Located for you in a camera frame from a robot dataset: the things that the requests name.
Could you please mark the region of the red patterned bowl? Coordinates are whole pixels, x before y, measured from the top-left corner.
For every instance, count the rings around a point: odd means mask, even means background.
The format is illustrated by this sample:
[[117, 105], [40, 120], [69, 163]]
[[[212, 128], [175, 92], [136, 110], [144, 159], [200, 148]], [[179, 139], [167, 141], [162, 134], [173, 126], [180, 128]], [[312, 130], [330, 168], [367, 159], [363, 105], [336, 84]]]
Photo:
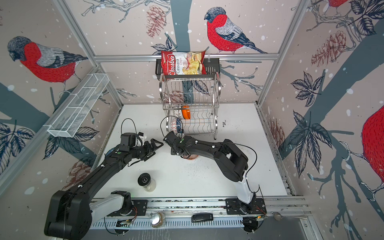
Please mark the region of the red patterned bowl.
[[185, 159], [187, 159], [187, 160], [195, 160], [198, 157], [199, 157], [198, 155], [190, 155], [190, 156], [185, 157]]

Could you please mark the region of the dark blue patterned bowl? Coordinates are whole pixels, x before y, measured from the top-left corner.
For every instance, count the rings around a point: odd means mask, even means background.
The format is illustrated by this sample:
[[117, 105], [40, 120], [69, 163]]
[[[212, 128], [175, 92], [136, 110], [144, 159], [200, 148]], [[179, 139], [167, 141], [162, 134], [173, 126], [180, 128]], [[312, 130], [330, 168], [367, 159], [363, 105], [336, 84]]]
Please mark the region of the dark blue patterned bowl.
[[183, 129], [183, 123], [180, 119], [176, 119], [176, 131], [178, 133], [178, 130]]

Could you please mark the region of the orange plastic bowl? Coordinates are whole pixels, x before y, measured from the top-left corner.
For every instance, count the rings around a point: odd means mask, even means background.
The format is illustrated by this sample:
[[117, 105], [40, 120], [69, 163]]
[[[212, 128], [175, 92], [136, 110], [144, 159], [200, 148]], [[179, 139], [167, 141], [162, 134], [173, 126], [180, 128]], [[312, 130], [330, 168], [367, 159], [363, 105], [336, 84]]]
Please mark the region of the orange plastic bowl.
[[191, 119], [191, 112], [190, 112], [190, 107], [189, 106], [183, 106], [182, 108], [182, 115], [185, 120], [190, 120]]

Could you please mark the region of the steel two-tier dish rack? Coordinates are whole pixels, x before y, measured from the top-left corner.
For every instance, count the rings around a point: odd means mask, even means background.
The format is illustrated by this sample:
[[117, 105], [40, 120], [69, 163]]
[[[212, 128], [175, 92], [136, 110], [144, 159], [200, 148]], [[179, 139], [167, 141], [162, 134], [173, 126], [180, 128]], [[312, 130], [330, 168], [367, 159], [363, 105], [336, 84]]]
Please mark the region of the steel two-tier dish rack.
[[[160, 98], [166, 114], [167, 132], [176, 135], [218, 135], [218, 111], [221, 96], [220, 74], [212, 75], [180, 75], [161, 74], [159, 83]], [[189, 106], [191, 119], [175, 118], [171, 110], [182, 110]], [[183, 123], [184, 134], [176, 131], [176, 119]]]

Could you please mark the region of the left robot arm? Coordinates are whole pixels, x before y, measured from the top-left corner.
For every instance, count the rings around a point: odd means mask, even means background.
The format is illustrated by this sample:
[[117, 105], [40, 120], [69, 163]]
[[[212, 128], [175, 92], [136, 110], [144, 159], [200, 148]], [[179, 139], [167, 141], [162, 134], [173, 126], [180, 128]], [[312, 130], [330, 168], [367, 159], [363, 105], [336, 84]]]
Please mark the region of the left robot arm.
[[90, 227], [114, 212], [137, 214], [137, 208], [126, 191], [111, 192], [106, 198], [93, 202], [96, 193], [129, 162], [147, 161], [164, 144], [155, 139], [142, 142], [143, 133], [124, 133], [121, 142], [85, 179], [66, 191], [57, 191], [51, 198], [44, 233], [67, 240], [82, 239]]

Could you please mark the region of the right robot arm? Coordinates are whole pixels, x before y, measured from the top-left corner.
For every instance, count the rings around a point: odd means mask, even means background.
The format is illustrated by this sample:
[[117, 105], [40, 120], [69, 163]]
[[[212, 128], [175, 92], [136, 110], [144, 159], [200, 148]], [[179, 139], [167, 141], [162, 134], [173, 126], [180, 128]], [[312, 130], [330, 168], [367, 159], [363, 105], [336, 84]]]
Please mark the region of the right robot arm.
[[171, 155], [188, 158], [198, 155], [215, 161], [222, 174], [232, 181], [237, 190], [236, 198], [225, 199], [228, 215], [266, 216], [264, 198], [258, 198], [247, 180], [248, 157], [231, 140], [223, 142], [206, 142], [191, 136], [178, 137], [169, 132], [164, 142], [171, 148]]

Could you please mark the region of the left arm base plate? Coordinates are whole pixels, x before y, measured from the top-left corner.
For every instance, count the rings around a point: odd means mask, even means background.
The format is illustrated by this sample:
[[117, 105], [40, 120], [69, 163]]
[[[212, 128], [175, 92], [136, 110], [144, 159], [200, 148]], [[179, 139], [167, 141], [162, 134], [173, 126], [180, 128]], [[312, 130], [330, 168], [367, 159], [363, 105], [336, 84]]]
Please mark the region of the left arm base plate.
[[108, 215], [108, 217], [137, 217], [145, 216], [147, 211], [147, 200], [131, 200], [130, 203], [123, 203], [123, 206]]

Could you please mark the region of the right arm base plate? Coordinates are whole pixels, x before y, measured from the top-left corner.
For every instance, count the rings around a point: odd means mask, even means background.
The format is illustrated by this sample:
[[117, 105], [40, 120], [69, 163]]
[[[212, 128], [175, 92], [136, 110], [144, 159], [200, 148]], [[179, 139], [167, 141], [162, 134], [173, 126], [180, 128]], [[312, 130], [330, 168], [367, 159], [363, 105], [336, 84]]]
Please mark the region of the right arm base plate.
[[262, 198], [253, 198], [249, 204], [238, 199], [226, 199], [225, 209], [228, 215], [266, 215], [266, 205]]

